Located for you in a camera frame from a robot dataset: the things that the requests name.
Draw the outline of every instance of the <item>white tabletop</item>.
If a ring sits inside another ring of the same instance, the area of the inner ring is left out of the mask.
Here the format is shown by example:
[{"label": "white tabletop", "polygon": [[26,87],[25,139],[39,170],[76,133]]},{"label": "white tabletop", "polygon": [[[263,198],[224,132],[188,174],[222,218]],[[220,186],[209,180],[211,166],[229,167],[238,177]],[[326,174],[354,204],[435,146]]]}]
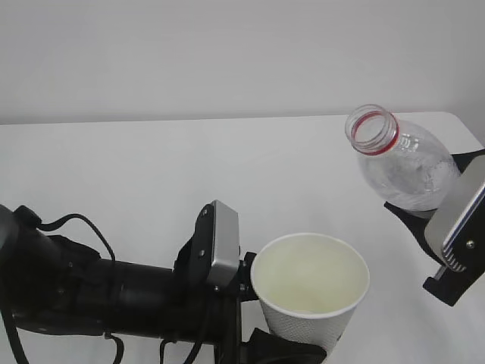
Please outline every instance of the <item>white tabletop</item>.
[{"label": "white tabletop", "polygon": [[[455,116],[401,118],[435,133],[451,152],[481,148]],[[44,221],[91,218],[119,260],[171,267],[201,207],[219,199],[238,211],[242,251],[288,233],[314,231],[351,243],[371,270],[371,289],[328,364],[470,363],[485,359],[485,283],[453,308],[421,288],[437,264],[361,177],[343,132],[345,116],[40,124],[0,127],[0,203],[25,204]],[[61,232],[108,257],[92,232]],[[244,303],[247,339],[266,328],[258,303]],[[107,364],[99,337],[20,331],[32,364]],[[158,362],[159,340],[124,337],[125,363]],[[166,363],[191,344],[167,346]],[[0,362],[14,364],[0,330]],[[197,363],[213,363],[204,347]]]}]

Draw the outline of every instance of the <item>white paper cup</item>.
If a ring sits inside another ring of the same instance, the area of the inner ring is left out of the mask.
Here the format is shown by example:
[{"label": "white paper cup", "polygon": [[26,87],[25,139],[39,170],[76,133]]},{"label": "white paper cup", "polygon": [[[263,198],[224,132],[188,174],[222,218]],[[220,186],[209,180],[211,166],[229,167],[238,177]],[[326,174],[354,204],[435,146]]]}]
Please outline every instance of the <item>white paper cup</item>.
[{"label": "white paper cup", "polygon": [[251,280],[270,331],[330,353],[369,288],[364,259],[322,234],[293,234],[256,256]]}]

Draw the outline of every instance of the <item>black mount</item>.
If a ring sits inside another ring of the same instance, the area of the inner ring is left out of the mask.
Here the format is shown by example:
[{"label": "black mount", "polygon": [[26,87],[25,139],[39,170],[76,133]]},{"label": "black mount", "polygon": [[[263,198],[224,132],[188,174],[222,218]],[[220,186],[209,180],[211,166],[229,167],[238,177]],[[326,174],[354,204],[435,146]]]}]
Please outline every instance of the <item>black mount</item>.
[{"label": "black mount", "polygon": [[[479,155],[485,155],[485,149],[454,154],[453,159],[460,172],[463,173],[471,161]],[[477,207],[465,229],[455,239],[453,247],[455,256],[458,261],[463,262],[467,266],[465,271],[459,273],[452,271],[443,264],[441,259],[429,247],[424,237],[424,229],[433,212],[425,214],[427,215],[426,217],[418,217],[388,202],[384,204],[384,207],[406,225],[422,250],[442,266],[435,277],[429,277],[424,282],[423,288],[444,303],[454,306],[463,293],[485,272],[485,246],[477,244],[472,251],[466,247],[466,243],[470,240],[480,241],[483,239],[485,206],[482,204]]]}]

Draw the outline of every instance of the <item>bottle neck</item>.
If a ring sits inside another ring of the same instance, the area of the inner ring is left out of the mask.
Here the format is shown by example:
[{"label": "bottle neck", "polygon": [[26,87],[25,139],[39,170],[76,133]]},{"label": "bottle neck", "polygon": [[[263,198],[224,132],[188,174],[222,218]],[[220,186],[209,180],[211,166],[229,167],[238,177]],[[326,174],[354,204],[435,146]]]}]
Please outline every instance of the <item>bottle neck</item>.
[{"label": "bottle neck", "polygon": [[399,138],[399,124],[390,112],[379,105],[363,105],[346,122],[346,136],[352,147],[365,155],[387,152]]}]

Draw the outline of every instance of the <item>clear plastic bottle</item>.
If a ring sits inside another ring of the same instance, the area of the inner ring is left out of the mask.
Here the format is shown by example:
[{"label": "clear plastic bottle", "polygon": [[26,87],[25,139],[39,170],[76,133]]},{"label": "clear plastic bottle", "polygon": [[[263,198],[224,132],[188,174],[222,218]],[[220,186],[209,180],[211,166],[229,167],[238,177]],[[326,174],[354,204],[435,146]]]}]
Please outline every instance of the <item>clear plastic bottle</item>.
[{"label": "clear plastic bottle", "polygon": [[350,114],[346,135],[366,181],[386,201],[409,211],[436,209],[460,172],[429,131],[398,120],[379,105]]}]

